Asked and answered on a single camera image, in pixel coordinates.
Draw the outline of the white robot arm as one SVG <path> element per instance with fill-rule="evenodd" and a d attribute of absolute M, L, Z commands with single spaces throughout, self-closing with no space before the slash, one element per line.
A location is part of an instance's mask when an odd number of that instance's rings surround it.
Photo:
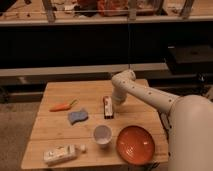
<path fill-rule="evenodd" d="M 130 94 L 168 116 L 168 171 L 213 171 L 213 102 L 200 95 L 178 96 L 135 80 L 133 70 L 112 77 L 113 103 L 124 103 Z"/>

